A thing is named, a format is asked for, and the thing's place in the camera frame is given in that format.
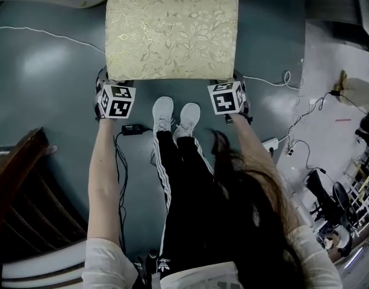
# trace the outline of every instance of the white cube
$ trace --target white cube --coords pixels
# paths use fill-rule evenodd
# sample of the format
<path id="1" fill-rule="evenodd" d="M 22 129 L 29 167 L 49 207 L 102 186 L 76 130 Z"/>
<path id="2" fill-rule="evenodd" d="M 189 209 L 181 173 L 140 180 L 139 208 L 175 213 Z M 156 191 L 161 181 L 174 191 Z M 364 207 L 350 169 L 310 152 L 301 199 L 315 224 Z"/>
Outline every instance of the white cube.
<path id="1" fill-rule="evenodd" d="M 104 116 L 112 119 L 127 119 L 135 101 L 135 94 L 135 88 L 104 84 L 99 101 Z"/>
<path id="2" fill-rule="evenodd" d="M 209 85 L 208 92 L 215 114 L 238 113 L 246 100 L 240 81 Z"/>

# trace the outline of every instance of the floral pattern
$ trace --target floral pattern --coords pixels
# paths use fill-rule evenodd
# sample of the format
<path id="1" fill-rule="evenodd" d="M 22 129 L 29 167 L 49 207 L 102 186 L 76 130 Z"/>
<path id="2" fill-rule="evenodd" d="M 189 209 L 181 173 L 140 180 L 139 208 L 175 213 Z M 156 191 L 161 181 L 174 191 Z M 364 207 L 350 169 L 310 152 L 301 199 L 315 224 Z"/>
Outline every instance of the floral pattern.
<path id="1" fill-rule="evenodd" d="M 238 0 L 108 0 L 108 75 L 230 79 L 237 19 Z"/>

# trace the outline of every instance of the white t-shirt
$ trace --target white t-shirt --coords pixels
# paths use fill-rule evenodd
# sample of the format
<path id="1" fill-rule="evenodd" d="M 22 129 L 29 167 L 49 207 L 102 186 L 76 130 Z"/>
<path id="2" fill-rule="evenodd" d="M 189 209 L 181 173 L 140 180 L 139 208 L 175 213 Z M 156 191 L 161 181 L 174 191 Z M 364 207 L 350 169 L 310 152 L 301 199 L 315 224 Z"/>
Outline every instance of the white t-shirt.
<path id="1" fill-rule="evenodd" d="M 342 288 L 341 278 L 327 252 L 316 241 L 308 226 L 291 232 L 287 239 L 297 252 L 309 288 Z M 132 288 L 137 271 L 118 245 L 101 239 L 87 240 L 83 288 Z M 239 289 L 237 270 L 233 262 L 213 264 L 181 271 L 160 280 L 152 277 L 152 289 Z"/>

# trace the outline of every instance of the gray floor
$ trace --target gray floor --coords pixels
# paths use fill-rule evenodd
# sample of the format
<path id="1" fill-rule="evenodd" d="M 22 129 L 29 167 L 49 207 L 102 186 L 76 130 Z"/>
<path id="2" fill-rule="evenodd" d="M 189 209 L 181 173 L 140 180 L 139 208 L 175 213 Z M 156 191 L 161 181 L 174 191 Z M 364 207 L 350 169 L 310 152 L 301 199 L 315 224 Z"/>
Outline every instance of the gray floor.
<path id="1" fill-rule="evenodd" d="M 105 5 L 75 10 L 52 4 L 5 2 L 0 26 L 29 26 L 90 42 L 104 49 Z M 304 56 L 304 0 L 239 0 L 235 68 L 269 81 L 281 80 L 289 70 L 298 85 Z M 88 215 L 88 165 L 98 124 L 93 116 L 94 84 L 105 57 L 98 51 L 68 40 L 32 31 L 0 30 L 0 145 L 14 145 L 29 130 L 43 126 L 59 148 L 50 164 L 64 192 L 84 217 Z M 202 117 L 194 132 L 212 162 L 212 137 L 206 130 L 225 132 L 234 146 L 233 126 L 215 116 L 206 89 L 208 81 L 139 81 L 136 101 L 128 120 L 152 127 L 156 98 L 175 100 L 175 117 L 187 102 L 197 102 Z M 249 81 L 252 124 L 261 140 L 283 137 L 291 123 L 298 91 Z M 131 259 L 158 249 L 164 225 L 164 196 L 155 168 L 149 164 L 150 132 L 121 137 L 120 147 L 129 164 L 125 205 L 125 238 Z M 277 161 L 281 149 L 274 155 Z"/>

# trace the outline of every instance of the beige floral fabric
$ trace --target beige floral fabric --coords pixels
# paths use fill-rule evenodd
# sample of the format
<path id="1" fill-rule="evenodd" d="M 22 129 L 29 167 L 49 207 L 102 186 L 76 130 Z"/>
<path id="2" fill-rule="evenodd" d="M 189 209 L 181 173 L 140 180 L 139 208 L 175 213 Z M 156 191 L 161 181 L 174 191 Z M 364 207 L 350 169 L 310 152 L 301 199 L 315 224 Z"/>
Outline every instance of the beige floral fabric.
<path id="1" fill-rule="evenodd" d="M 110 79 L 230 79 L 238 0 L 108 0 Z"/>

